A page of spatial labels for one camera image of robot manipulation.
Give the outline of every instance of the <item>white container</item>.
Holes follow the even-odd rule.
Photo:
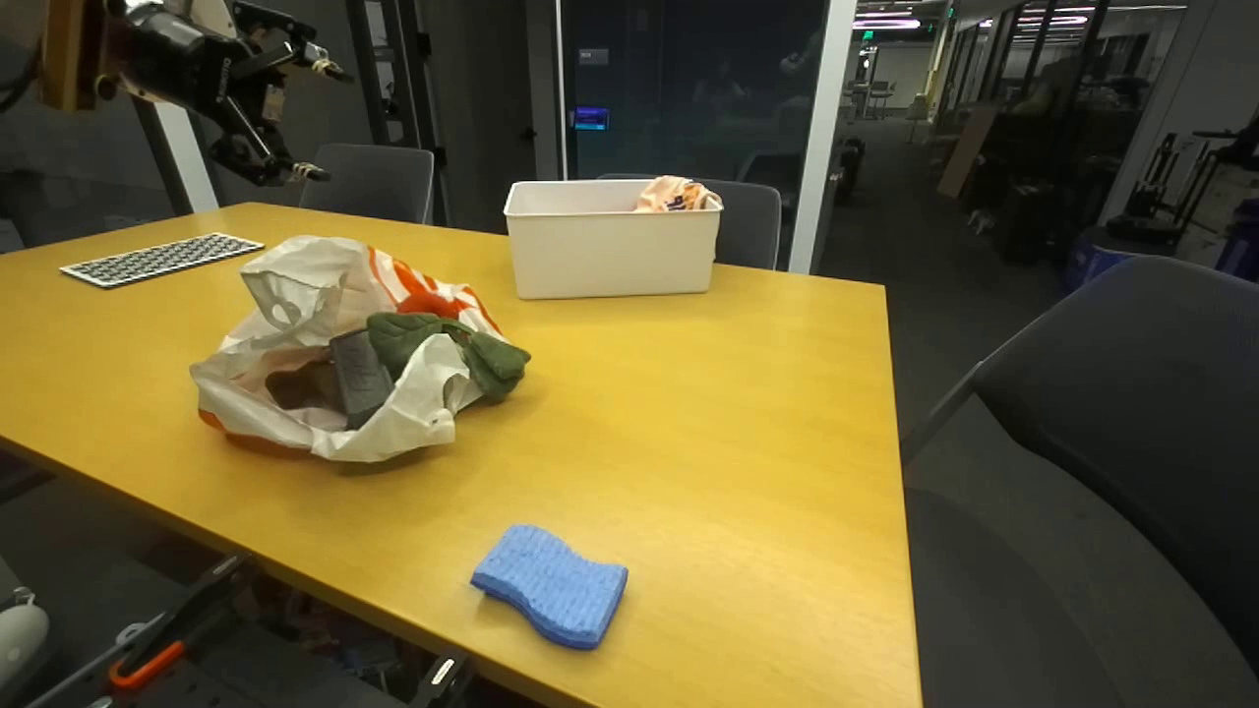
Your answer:
[[[517,180],[505,206],[517,295],[709,293],[715,211],[635,211],[645,180]]]

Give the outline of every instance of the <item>table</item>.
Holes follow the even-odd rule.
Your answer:
[[[228,443],[189,365],[250,300],[245,261],[96,293],[72,261],[236,231],[357,236],[471,285],[536,353],[461,439],[387,468]],[[0,255],[0,439],[216,550],[245,550],[544,703],[922,703],[884,293],[715,269],[709,295],[511,295],[505,236],[236,206]],[[627,564],[602,649],[467,586],[511,526]]]

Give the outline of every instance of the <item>green cloth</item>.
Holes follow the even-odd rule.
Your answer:
[[[393,382],[402,377],[409,353],[431,333],[450,333],[463,349],[463,365],[486,400],[505,400],[524,377],[527,349],[505,337],[490,337],[482,329],[467,329],[463,324],[435,319],[435,316],[370,316],[366,319],[366,337],[379,349],[380,365],[393,373]]]

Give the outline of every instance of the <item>cloth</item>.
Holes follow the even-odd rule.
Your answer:
[[[654,176],[640,192],[635,211],[712,211],[720,196],[692,176]]]
[[[370,316],[366,319],[366,337],[379,349],[391,377],[402,377],[409,353],[431,333],[450,333],[463,349],[463,365],[478,387],[482,400],[505,400],[524,377],[524,365],[532,357],[527,349],[497,333],[471,329],[456,319],[435,319],[435,316]]]

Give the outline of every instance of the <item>sponge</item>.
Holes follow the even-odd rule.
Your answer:
[[[544,639],[593,649],[627,594],[629,571],[587,564],[544,526],[506,535],[471,571],[471,586],[517,606]]]

